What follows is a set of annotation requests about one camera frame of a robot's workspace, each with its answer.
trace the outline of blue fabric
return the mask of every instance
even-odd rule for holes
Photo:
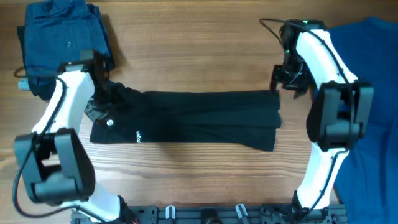
[[[349,223],[397,223],[398,24],[369,18],[330,35],[347,67],[374,87],[367,133],[341,165],[335,188]]]
[[[80,50],[95,49],[114,69],[109,37],[97,6],[84,0],[52,0],[27,6],[21,40],[29,75],[53,75],[61,63],[79,60]],[[53,80],[30,79],[30,87]]]

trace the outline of wooden table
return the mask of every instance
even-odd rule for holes
[[[11,203],[16,173],[12,143],[29,133],[46,102],[17,89],[13,70],[22,65],[16,26],[26,4],[0,5],[0,223],[68,223],[68,212],[29,220]],[[277,41],[258,24],[262,17],[321,19],[330,27],[377,16],[396,21],[398,3],[347,0],[112,1],[94,2],[109,31],[118,68],[111,79],[140,91],[243,91],[267,89]],[[277,30],[281,24],[270,24]],[[310,155],[305,120],[309,96],[280,94],[282,128],[274,152],[236,144],[117,144],[88,141],[84,117],[80,139],[96,169],[96,179],[130,205],[198,205],[289,202],[300,185]],[[27,200],[25,210],[50,208]]]

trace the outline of wire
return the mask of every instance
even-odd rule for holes
[[[303,67],[304,67],[304,65],[303,65],[303,63],[301,63],[301,64],[300,64],[300,71],[298,71],[298,73],[296,74],[296,76],[294,76],[294,78],[292,79],[292,81],[290,81],[290,83],[287,84],[287,86],[290,86],[290,84],[292,84],[292,82],[293,82],[298,76],[300,76],[300,75],[303,73],[303,72],[302,72]]]
[[[260,19],[260,24],[263,27],[265,27],[274,37],[276,37],[276,39],[278,39],[279,44],[282,46],[282,48],[284,48],[284,45],[283,45],[282,41],[280,40],[279,36],[271,28],[269,28],[269,26],[265,22],[263,22],[261,19]]]
[[[35,70],[35,71],[41,71],[45,70],[50,72],[48,75],[18,75],[18,73],[22,70]],[[35,66],[21,66],[17,69],[14,70],[14,77],[15,78],[43,78],[43,79],[54,79],[54,76],[56,75],[61,75],[60,73],[56,72],[55,70],[48,68],[46,66],[40,66],[40,65],[35,65]]]
[[[14,76],[15,76],[15,74],[17,74],[21,70],[22,70],[21,68],[17,69],[16,72],[14,72]],[[21,215],[23,215],[25,217],[28,217],[28,218],[44,218],[44,217],[48,217],[48,216],[63,212],[65,210],[76,209],[77,211],[80,210],[80,211],[86,213],[87,215],[89,215],[89,216],[91,216],[91,217],[93,217],[93,218],[95,218],[95,219],[97,219],[97,220],[99,220],[101,222],[105,222],[105,220],[103,220],[101,217],[99,217],[97,215],[94,215],[91,212],[89,212],[89,211],[85,210],[84,208],[81,208],[80,206],[77,206],[77,205],[63,207],[63,208],[60,208],[58,210],[54,210],[54,211],[51,211],[51,212],[48,212],[48,213],[43,213],[43,214],[29,214],[29,213],[26,213],[25,211],[22,210],[21,206],[19,205],[17,194],[18,194],[19,180],[21,179],[22,171],[24,170],[24,168],[25,168],[25,166],[27,164],[27,161],[29,160],[30,155],[36,149],[36,145],[38,145],[40,143],[40,141],[43,139],[43,137],[44,137],[45,133],[47,132],[47,130],[49,130],[51,125],[53,124],[54,119],[55,119],[57,113],[59,112],[59,110],[60,110],[60,108],[61,108],[61,106],[62,106],[62,104],[63,104],[63,102],[65,100],[66,94],[67,94],[67,84],[61,78],[59,78],[59,77],[46,77],[46,78],[54,78],[54,79],[60,81],[61,84],[62,84],[62,93],[61,93],[61,97],[60,97],[60,99],[59,99],[59,101],[58,101],[58,103],[57,103],[57,105],[56,105],[56,107],[54,109],[54,112],[51,114],[51,117],[49,118],[49,121],[47,122],[47,124],[45,125],[44,129],[39,134],[39,136],[32,143],[30,149],[28,150],[28,152],[27,152],[27,154],[26,154],[26,156],[25,156],[25,158],[24,158],[24,160],[23,160],[23,162],[21,164],[21,167],[17,171],[17,174],[16,174],[15,179],[14,179],[14,185],[13,185],[13,188],[12,188],[12,202],[14,204],[14,207],[17,210],[18,213],[20,213]]]
[[[274,33],[273,31],[271,31],[271,30],[269,29],[269,27],[267,27],[267,26],[265,25],[264,21],[280,22],[280,23],[283,23],[283,24],[289,24],[289,25],[291,25],[291,26],[298,27],[299,29],[302,29],[302,30],[304,30],[305,32],[308,32],[309,34],[313,35],[317,40],[319,40],[319,42],[321,42],[322,45],[325,46],[325,48],[326,48],[327,51],[329,52],[330,56],[332,57],[332,59],[333,59],[335,65],[336,65],[336,67],[337,67],[337,69],[338,69],[338,74],[341,75],[341,77],[343,78],[344,82],[346,83],[346,87],[347,87],[347,90],[348,90],[348,93],[349,93],[349,106],[350,106],[349,136],[351,137],[351,135],[352,135],[352,126],[353,126],[353,123],[354,123],[354,110],[353,110],[353,106],[354,106],[354,95],[353,95],[353,90],[352,90],[351,85],[349,84],[349,81],[348,81],[346,75],[344,74],[344,71],[343,71],[342,67],[341,67],[340,64],[338,63],[336,56],[335,56],[334,53],[331,51],[331,49],[329,48],[329,46],[326,44],[326,42],[325,42],[321,37],[319,37],[319,36],[316,35],[314,32],[312,32],[310,29],[308,29],[308,28],[306,28],[306,27],[304,27],[304,26],[295,24],[295,23],[290,22],[290,21],[285,21],[285,20],[282,20],[282,19],[259,19],[259,23],[262,24],[267,30],[269,30],[269,31],[270,31],[272,34],[274,34],[274,35],[275,35],[275,33]],[[341,153],[347,152],[347,151],[348,151],[348,148],[346,148],[345,151],[337,152],[336,155],[333,157],[333,161],[332,161],[331,166],[330,166],[330,170],[329,170],[328,177],[327,177],[327,179],[326,179],[326,182],[325,182],[325,185],[324,185],[323,189],[322,189],[321,192],[320,192],[319,197],[317,198],[317,200],[315,201],[315,203],[311,206],[311,208],[298,220],[298,222],[301,222],[303,219],[307,218],[308,215],[312,212],[312,210],[317,206],[318,202],[322,199],[322,197],[323,197],[323,195],[325,194],[325,191],[326,191],[326,189],[327,189],[327,187],[328,187],[329,181],[330,181],[330,179],[331,179],[331,175],[332,175],[332,173],[333,173],[333,169],[334,169],[334,167],[335,167],[335,164],[336,164],[338,155],[341,154]]]

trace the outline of folded shirt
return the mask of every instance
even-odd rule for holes
[[[106,60],[106,68],[115,67],[109,37],[98,6],[84,0],[52,0],[29,4],[25,26],[17,28],[27,74],[51,76],[61,63],[79,60],[80,51],[95,49]],[[34,95],[49,100],[54,80],[30,78]]]
[[[93,124],[93,143],[240,143],[272,151],[281,125],[275,91],[141,93],[111,82],[109,89],[114,104]]]

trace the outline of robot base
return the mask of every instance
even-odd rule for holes
[[[173,215],[166,214],[167,208],[156,206],[129,207],[137,216],[137,224],[289,224],[287,211],[290,204],[268,204],[247,206],[247,216],[239,218],[236,207],[178,207]],[[93,224],[90,219],[81,214],[72,214],[73,223]],[[347,224],[345,205],[330,205],[328,216],[319,224]]]

